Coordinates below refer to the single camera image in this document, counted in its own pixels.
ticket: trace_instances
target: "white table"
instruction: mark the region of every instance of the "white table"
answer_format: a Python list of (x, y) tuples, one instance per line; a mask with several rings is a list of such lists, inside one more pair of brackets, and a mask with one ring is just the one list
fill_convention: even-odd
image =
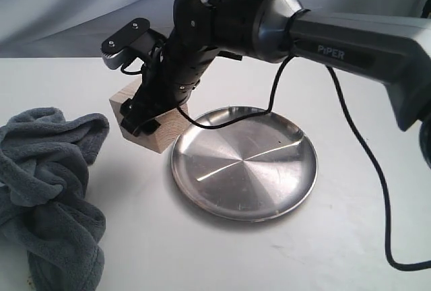
[[(227, 105), (266, 107), (276, 69), (218, 59), (189, 102), (191, 114)], [(322, 65), (292, 61), (274, 108), (314, 144), (315, 188), (291, 215), (245, 225), (185, 202), (171, 179), (170, 151), (159, 155), (122, 139), (108, 98), (132, 78), (109, 71), (100, 59), (0, 60), (0, 72), (1, 124), (37, 106), (56, 106), (68, 119), (90, 112), (109, 118), (112, 128), (90, 169), (88, 190), (107, 221), (98, 290), (429, 290), (431, 270), (402, 273), (385, 260), (380, 183)], [(338, 74), (387, 176), (395, 258), (430, 259), (431, 170), (418, 146), (419, 124), (400, 132), (381, 85)], [(0, 238), (0, 290), (28, 290), (27, 277), (24, 250)]]

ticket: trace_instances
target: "stainless steel plate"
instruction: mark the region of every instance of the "stainless steel plate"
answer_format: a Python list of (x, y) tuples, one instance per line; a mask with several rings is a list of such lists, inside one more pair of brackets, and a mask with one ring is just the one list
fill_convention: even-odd
[[(262, 110), (229, 107), (197, 121), (218, 125), (257, 111)], [(305, 200), (317, 175), (310, 140), (275, 113), (216, 130), (191, 125), (171, 156), (180, 190), (199, 207), (233, 220), (257, 222), (288, 213)]]

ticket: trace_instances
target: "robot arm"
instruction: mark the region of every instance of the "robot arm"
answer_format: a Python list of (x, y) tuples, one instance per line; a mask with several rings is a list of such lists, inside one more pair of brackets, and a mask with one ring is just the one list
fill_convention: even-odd
[[(144, 62), (143, 83), (121, 111), (121, 126), (134, 135), (155, 131), (156, 116), (184, 104), (217, 56), (304, 57), (382, 83), (403, 131), (431, 120), (428, 20), (315, 13), (298, 0), (175, 0), (169, 38), (138, 18), (106, 39), (102, 53), (111, 69)], [(428, 123), (421, 132), (427, 160)]]

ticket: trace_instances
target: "round metal tray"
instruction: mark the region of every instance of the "round metal tray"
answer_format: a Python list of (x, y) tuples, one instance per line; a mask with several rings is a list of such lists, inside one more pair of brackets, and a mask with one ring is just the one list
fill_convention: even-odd
[[(229, 107), (197, 119), (218, 125), (250, 112)], [(180, 190), (217, 216), (258, 222), (300, 205), (311, 192), (317, 157), (295, 124), (271, 113), (222, 129), (191, 125), (176, 141), (171, 169)]]

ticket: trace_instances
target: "wooden block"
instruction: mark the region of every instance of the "wooden block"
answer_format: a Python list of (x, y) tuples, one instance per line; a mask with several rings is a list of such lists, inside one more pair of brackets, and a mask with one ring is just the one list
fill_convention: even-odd
[[(123, 116), (120, 113), (121, 104), (124, 103), (126, 99), (132, 98), (140, 85), (141, 79), (139, 78), (128, 86), (125, 86), (109, 99), (118, 124), (121, 124), (121, 121), (123, 120)], [(187, 104), (182, 105), (181, 108), (186, 113), (189, 112)], [(190, 123), (181, 116), (176, 109), (156, 117), (156, 120), (159, 122), (160, 127), (151, 135), (141, 133), (141, 135), (136, 137), (120, 126), (121, 133), (125, 139), (136, 143), (137, 145), (143, 146), (157, 153), (162, 153), (190, 125)]]

